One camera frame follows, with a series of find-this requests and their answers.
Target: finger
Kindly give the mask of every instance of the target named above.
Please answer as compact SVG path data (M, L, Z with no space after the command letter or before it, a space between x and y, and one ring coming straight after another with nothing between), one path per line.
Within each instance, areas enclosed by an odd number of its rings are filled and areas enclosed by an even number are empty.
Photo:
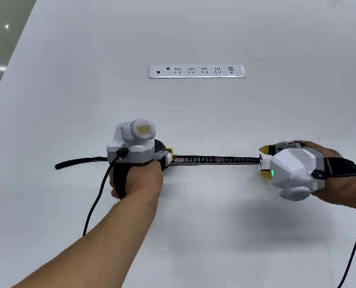
M311 141L305 141L305 140L297 140L299 143L302 143L302 144L305 144L308 148L313 148L313 149L316 149L316 150L324 150L324 149L327 149L326 147L323 147L319 144L316 144L314 142L311 142Z
M112 191L111 191L111 195L112 195L114 198L119 199L119 196L118 196L118 194L117 194L116 190L112 189Z
M312 148L319 151L320 153L323 154L324 157L342 157L342 155L338 151L321 146L314 142L304 141L304 140L299 140L298 142L304 144L306 148Z

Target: black cable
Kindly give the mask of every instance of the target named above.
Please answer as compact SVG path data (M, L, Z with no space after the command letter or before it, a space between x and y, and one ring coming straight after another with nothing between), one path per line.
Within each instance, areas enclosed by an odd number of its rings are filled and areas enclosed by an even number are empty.
M107 180L107 177L111 171L111 169L114 167L114 165L116 164L117 160L120 158L125 158L127 155L129 154L129 148L125 148L125 147L121 147L117 150L116 152L116 158L114 158L114 160L110 163L109 167L106 170L106 173L104 175L104 178L102 179L102 183L101 183L101 187L99 188L99 192L98 195L93 203L93 206L90 208L90 211L88 213L88 217L86 219L85 222L85 228L83 228L83 233L82 236L86 235L86 231L88 229L88 225L89 225L89 221L90 221L90 217L93 214L94 208L96 207L98 201L100 200L101 196L102 196L102 192L104 191L104 186L105 186L105 182Z
M89 221L90 221L90 217L92 216L93 214L93 211L94 211L94 208L96 207L96 204L98 203L98 201L100 200L101 196L102 196L102 192L104 191L104 186L105 186L105 182L106 182L106 179L111 171L111 169L114 167L114 165L116 164L117 160L119 159L119 156L117 156L116 158L114 158L113 162L110 163L108 169L106 170L106 173L104 175L104 178L102 179L102 183L101 183L101 188L99 188L99 192L98 192L98 195L93 203L93 206L90 208L90 211L88 213L88 217L86 219L86 222L85 222L85 228L83 229L83 234L82 236L85 236L86 234L86 231L88 229L88 225L89 225Z
M341 281L340 281L340 283L339 283L337 288L341 288L343 286L343 284L344 284L344 282L346 280L347 274L348 274L348 272L350 270L350 266L351 266L352 260L354 259L355 252L356 252L356 240L355 240L354 246L352 248L352 251L351 251L351 254L350 254L350 258L348 260L345 272L343 273L343 277L342 277L342 279L341 279Z
M106 162L107 157L91 157L91 158L80 158L80 159L73 159L64 161L61 163L56 164L54 167L55 169L59 170L62 168L70 167L73 165L83 164L83 163L90 163L90 162Z

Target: white table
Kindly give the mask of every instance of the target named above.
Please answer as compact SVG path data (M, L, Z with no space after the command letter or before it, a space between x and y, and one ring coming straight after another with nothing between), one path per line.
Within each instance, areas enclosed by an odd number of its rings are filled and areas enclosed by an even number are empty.
M147 78L230 62L245 79ZM178 154L310 139L356 162L356 1L38 0L0 84L0 287L82 234L107 165L53 165L138 117ZM282 200L255 167L172 167L124 286L336 287L355 237L355 210Z

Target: tape measure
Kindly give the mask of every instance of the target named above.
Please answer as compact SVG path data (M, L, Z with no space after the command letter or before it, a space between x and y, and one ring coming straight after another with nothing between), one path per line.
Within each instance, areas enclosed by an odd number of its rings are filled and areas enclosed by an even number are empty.
M260 157L174 155L169 166L259 165Z

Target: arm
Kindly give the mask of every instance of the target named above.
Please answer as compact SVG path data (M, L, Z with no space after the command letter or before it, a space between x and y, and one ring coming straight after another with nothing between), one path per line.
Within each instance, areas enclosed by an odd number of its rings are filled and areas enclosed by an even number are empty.
M15 287L121 287L154 219L162 182L158 162L133 167L127 196L85 237Z
M301 142L307 147L318 150L324 157L342 157L339 152L333 149L310 141ZM327 179L325 188L314 192L314 195L323 201L356 209L356 177Z

